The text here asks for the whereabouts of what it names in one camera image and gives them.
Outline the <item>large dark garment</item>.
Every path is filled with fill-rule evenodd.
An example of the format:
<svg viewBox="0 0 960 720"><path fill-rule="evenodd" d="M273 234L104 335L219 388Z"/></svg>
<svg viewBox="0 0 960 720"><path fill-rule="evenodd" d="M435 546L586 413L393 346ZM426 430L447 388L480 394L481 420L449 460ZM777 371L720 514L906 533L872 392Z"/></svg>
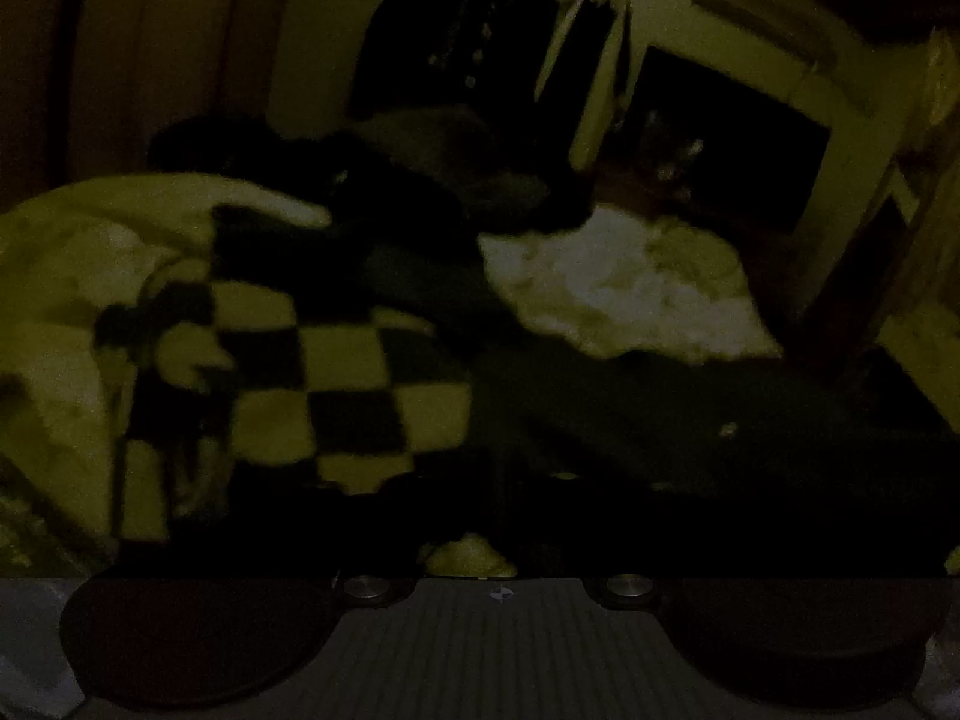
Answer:
<svg viewBox="0 0 960 720"><path fill-rule="evenodd" d="M493 247L558 244L534 286L613 259L587 195L469 203L361 195L335 207L343 263L428 319L472 383L469 427L331 520L343 566L420 571L441 544L488 539L524 572L647 572L726 539L764 550L940 559L958 532L958 440L878 349L709 358L654 349L594 358L535 332L494 292Z"/></svg>

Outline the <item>hanging clothes rack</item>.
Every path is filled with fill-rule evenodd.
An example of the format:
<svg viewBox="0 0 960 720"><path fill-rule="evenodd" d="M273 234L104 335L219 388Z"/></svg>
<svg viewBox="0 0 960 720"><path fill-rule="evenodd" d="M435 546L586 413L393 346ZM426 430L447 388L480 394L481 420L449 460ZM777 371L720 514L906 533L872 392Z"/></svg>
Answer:
<svg viewBox="0 0 960 720"><path fill-rule="evenodd" d="M586 169L630 82L630 0L381 0L343 112L460 112Z"/></svg>

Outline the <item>black and white checkered blanket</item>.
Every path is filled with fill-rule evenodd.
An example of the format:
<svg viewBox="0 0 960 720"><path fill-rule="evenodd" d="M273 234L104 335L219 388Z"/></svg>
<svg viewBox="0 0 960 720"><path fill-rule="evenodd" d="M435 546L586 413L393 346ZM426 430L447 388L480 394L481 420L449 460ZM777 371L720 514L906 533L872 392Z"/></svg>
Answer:
<svg viewBox="0 0 960 720"><path fill-rule="evenodd" d="M239 205L212 221L210 249L153 266L94 324L117 539L166 539L233 473L370 494L464 444L464 364L342 232Z"/></svg>

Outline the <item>white patterned duvet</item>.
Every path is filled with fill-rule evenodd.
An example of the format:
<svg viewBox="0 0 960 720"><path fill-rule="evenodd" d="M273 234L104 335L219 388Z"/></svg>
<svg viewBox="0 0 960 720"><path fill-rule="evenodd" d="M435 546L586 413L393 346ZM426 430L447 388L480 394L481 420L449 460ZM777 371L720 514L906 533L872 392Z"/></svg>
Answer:
<svg viewBox="0 0 960 720"><path fill-rule="evenodd" d="M107 177L57 188L3 213L2 460L57 512L62 535L84 536L101 550L149 550L231 500L363 496L291 470L237 472L166 539L117 539L109 525L114 433L93 349L101 310L132 298L167 257L210 249L217 206L332 227L335 207L361 195L382 193L337 187L331 203L316 205L221 177ZM558 265L561 245L493 247L494 292L522 310L532 330L562 333L594 358L640 348L690 364L781 358L726 242L683 224L651 224L601 208L599 226L613 259L585 277L539 288L534 271ZM434 548L420 571L524 572L478 535Z"/></svg>

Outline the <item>dark television screen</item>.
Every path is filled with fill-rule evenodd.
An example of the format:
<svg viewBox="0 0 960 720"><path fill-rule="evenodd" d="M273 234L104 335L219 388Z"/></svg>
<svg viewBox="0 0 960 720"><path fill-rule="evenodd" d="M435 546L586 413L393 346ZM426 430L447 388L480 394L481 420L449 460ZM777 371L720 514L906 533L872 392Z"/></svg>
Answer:
<svg viewBox="0 0 960 720"><path fill-rule="evenodd" d="M646 49L608 156L662 211L784 271L832 129L724 71Z"/></svg>

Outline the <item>wooden wardrobe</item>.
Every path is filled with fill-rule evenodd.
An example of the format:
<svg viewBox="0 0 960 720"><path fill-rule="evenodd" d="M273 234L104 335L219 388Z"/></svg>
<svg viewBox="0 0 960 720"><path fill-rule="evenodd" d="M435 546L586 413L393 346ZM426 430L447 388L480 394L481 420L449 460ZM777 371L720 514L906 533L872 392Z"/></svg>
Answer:
<svg viewBox="0 0 960 720"><path fill-rule="evenodd" d="M285 10L2 0L2 202L132 171L179 122L262 122Z"/></svg>

